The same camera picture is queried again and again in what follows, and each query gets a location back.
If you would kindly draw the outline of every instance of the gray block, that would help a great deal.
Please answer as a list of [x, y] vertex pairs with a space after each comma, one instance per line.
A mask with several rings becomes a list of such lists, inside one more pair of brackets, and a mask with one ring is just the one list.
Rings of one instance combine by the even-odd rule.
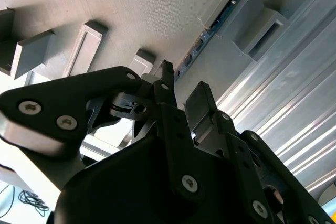
[[93, 21], [81, 26], [63, 77], [75, 76], [89, 70], [107, 30]]
[[17, 43], [10, 75], [17, 79], [44, 63], [53, 32], [45, 31]]
[[[208, 0], [205, 5], [201, 8], [201, 12], [198, 15], [198, 19], [202, 22], [205, 28], [210, 28], [216, 18], [220, 15], [224, 7], [230, 0]], [[221, 36], [226, 28], [235, 19], [239, 11], [244, 7], [248, 0], [240, 0], [235, 6], [230, 16], [223, 23], [221, 29], [217, 32], [218, 36]]]
[[134, 59], [132, 60], [129, 68], [132, 69], [138, 76], [142, 76], [144, 73], [149, 73], [155, 62], [155, 56], [139, 49]]
[[277, 42], [288, 25], [288, 20], [280, 13], [264, 8], [234, 43], [244, 54], [258, 61]]
[[12, 34], [14, 16], [14, 10], [0, 10], [0, 41], [10, 39]]

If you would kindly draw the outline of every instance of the silver bolt head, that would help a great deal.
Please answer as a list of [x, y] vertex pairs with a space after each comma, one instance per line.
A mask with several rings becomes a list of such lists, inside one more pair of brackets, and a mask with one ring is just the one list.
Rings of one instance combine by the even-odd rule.
[[252, 205], [253, 205], [254, 211], [257, 214], [259, 214], [264, 219], [267, 219], [267, 217], [268, 217], [267, 209], [265, 208], [265, 206], [261, 202], [255, 200], [255, 201], [253, 201]]
[[75, 118], [69, 115], [62, 115], [56, 120], [57, 126], [62, 130], [72, 131], [77, 127]]
[[182, 177], [182, 185], [191, 193], [195, 193], [198, 190], [197, 181], [190, 175], [184, 175]]
[[256, 134], [254, 134], [254, 133], [251, 133], [251, 135], [250, 135], [251, 137], [252, 137], [252, 139], [253, 140], [255, 140], [255, 141], [258, 141], [258, 137], [257, 137], [257, 135]]
[[319, 224], [319, 222], [313, 216], [309, 215], [308, 220], [311, 224]]
[[41, 112], [42, 107], [37, 102], [24, 101], [20, 103], [19, 110], [26, 115], [36, 115]]
[[223, 114], [222, 114], [222, 117], [223, 117], [225, 120], [230, 120], [230, 119], [231, 119], [230, 116], [228, 116], [228, 114], [226, 114], [226, 113], [223, 113]]
[[126, 74], [126, 76], [132, 80], [135, 80], [135, 76], [131, 73]]
[[167, 89], [167, 90], [169, 89], [169, 87], [166, 84], [164, 84], [164, 83], [161, 84], [161, 87], [163, 87], [164, 89]]

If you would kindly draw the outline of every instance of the cable bundle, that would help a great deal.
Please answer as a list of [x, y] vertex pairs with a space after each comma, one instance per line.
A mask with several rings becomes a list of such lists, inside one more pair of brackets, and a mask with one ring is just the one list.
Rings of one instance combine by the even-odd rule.
[[46, 211], [49, 210], [49, 207], [46, 206], [46, 204], [34, 193], [31, 191], [25, 191], [23, 190], [20, 194], [18, 199], [23, 204], [28, 204], [33, 207], [35, 207], [36, 211], [44, 217], [46, 215]]

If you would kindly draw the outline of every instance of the black cable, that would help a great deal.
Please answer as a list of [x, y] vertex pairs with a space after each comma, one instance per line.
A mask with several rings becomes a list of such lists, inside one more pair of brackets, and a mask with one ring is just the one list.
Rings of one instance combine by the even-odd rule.
[[13, 206], [13, 203], [14, 203], [14, 197], [15, 197], [15, 186], [13, 186], [13, 199], [12, 199], [11, 206], [9, 207], [9, 209], [7, 210], [7, 212], [6, 212], [4, 215], [0, 216], [0, 219], [1, 219], [2, 217], [4, 217], [6, 214], [8, 214], [9, 211], [11, 210], [11, 208], [12, 208], [12, 206]]
[[22, 190], [19, 194], [18, 199], [23, 204], [28, 204], [35, 207], [35, 210], [44, 217], [46, 215], [46, 211], [49, 210], [49, 207], [41, 200], [36, 194], [32, 193], [31, 191]]

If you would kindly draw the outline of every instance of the textured gray surface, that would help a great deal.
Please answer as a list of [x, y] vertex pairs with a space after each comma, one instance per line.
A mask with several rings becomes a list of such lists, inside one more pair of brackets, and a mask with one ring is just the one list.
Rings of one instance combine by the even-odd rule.
[[93, 19], [109, 28], [92, 70], [128, 66], [139, 48], [177, 65], [201, 33], [197, 19], [206, 0], [0, 0], [16, 10], [14, 34], [28, 38], [44, 30], [56, 34], [46, 67], [38, 73], [59, 78], [80, 26]]

